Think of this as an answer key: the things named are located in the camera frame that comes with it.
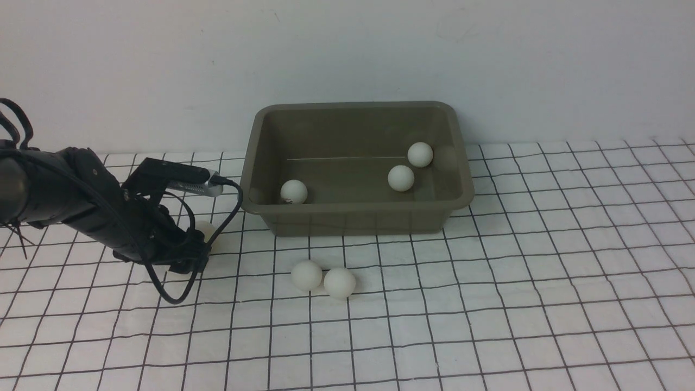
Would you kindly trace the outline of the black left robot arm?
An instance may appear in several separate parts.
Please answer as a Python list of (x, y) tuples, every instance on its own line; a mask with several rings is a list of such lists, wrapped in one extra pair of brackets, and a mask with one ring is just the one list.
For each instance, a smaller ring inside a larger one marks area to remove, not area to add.
[(2, 149), (2, 224), (62, 223), (116, 259), (186, 274), (206, 255), (205, 236), (176, 225), (161, 199), (168, 189), (193, 192), (211, 174), (148, 157), (121, 185), (91, 149)]

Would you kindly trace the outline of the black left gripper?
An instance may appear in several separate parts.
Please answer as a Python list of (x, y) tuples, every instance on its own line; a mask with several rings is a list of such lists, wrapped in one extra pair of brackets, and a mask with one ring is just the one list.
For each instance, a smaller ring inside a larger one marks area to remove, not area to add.
[[(188, 227), (177, 225), (169, 208), (161, 204), (163, 198), (181, 203), (189, 219)], [(121, 216), (137, 245), (125, 237), (124, 245), (114, 248), (112, 255), (120, 261), (143, 266), (167, 266), (174, 273), (203, 272), (209, 260), (209, 249), (203, 233), (195, 228), (193, 210), (183, 198), (170, 191), (164, 191), (161, 200), (136, 194), (125, 203), (127, 210)]]

